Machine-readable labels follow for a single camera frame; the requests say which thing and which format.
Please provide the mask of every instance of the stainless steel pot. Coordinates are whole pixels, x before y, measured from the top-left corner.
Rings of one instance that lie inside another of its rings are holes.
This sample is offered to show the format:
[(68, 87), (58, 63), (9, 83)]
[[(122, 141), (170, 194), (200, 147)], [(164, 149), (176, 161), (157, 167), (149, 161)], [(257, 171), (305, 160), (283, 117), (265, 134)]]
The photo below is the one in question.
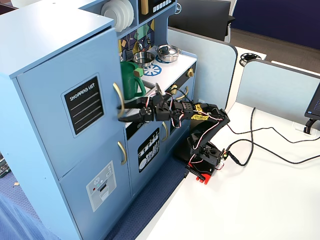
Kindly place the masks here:
[(155, 55), (148, 51), (140, 51), (133, 55), (133, 61), (140, 68), (146, 68), (150, 66), (154, 62), (155, 58)]
[(181, 54), (181, 50), (172, 45), (162, 45), (156, 47), (156, 52), (158, 53), (159, 59), (167, 63), (177, 61), (179, 54)]

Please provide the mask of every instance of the white table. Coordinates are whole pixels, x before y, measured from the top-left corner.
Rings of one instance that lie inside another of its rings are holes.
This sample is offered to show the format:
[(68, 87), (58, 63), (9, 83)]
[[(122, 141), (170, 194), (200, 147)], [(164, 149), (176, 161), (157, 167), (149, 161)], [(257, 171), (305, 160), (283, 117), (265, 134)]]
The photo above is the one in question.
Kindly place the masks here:
[(296, 70), (300, 70), (300, 71), (303, 71), (303, 72), (306, 72), (306, 73), (309, 73), (309, 74), (314, 74), (314, 75), (320, 76), (320, 73), (317, 73), (317, 72), (314, 72), (314, 71), (305, 70), (303, 68), (299, 68), (299, 67), (296, 67), (296, 66), (291, 66), (291, 65), (288, 65), (288, 64), (284, 64), (282, 62), (271, 61), (271, 63), (278, 64), (278, 65), (285, 66), (285, 67), (292, 68), (292, 69), (296, 69)]
[[(235, 103), (229, 112), (236, 132), (250, 130), (252, 108)], [(292, 141), (312, 139), (295, 130), (289, 120), (256, 110), (253, 129), (275, 127)], [(254, 133), (254, 141), (288, 160), (320, 154), (320, 141), (290, 144), (272, 130)], [(224, 127), (214, 138), (219, 149), (239, 138)], [(242, 162), (249, 142), (231, 152)], [(254, 148), (247, 167), (230, 158), (207, 185), (189, 174), (150, 233), (148, 240), (318, 240), (320, 239), (320, 159), (292, 165)]]
[(235, 69), (234, 69), (234, 73), (233, 73), (232, 84), (231, 84), (231, 88), (230, 88), (230, 93), (229, 93), (227, 106), (225, 108), (225, 111), (227, 113), (230, 111), (231, 107), (236, 102), (237, 94), (238, 94), (238, 90), (239, 90), (239, 86), (240, 86), (240, 82), (241, 82), (242, 73), (244, 72), (244, 67), (241, 66), (240, 63), (239, 63), (239, 61), (241, 59), (241, 55), (242, 54), (247, 54), (247, 53), (257, 54), (258, 56), (260, 56), (262, 58), (262, 60), (265, 60), (266, 57), (267, 57), (266, 54), (263, 54), (263, 53), (260, 53), (260, 52), (251, 51), (251, 50), (244, 49), (244, 48), (237, 47), (237, 46), (235, 48), (236, 48), (236, 50), (238, 52), (238, 57), (236, 59), (236, 65), (235, 65)]

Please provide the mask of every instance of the tile backsplash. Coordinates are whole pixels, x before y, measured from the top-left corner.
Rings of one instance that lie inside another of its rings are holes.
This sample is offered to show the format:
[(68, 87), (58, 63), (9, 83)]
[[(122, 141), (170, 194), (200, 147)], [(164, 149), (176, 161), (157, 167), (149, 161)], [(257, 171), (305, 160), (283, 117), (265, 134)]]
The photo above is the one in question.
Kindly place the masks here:
[(147, 51), (155, 45), (154, 19), (118, 40), (119, 57), (126, 61), (127, 50), (132, 50), (133, 54), (139, 52), (138, 43), (142, 44), (142, 51)]

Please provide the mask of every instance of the toy kitchen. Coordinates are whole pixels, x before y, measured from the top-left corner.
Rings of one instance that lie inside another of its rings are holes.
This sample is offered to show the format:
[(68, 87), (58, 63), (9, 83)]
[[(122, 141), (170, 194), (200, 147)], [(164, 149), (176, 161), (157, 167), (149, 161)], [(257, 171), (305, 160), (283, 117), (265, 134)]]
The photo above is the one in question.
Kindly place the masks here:
[(189, 120), (118, 121), (136, 113), (127, 101), (152, 96), (156, 84), (193, 99), (197, 56), (167, 42), (176, 6), (42, 0), (0, 16), (0, 150), (63, 240), (104, 239), (188, 134)]

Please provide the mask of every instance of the blue wall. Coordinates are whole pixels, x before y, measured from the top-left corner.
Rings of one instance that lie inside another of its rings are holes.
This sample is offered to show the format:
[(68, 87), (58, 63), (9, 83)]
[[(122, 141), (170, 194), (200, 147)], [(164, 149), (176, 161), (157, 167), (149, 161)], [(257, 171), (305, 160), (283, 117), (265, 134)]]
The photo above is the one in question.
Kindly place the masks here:
[(320, 0), (238, 0), (232, 27), (320, 50)]

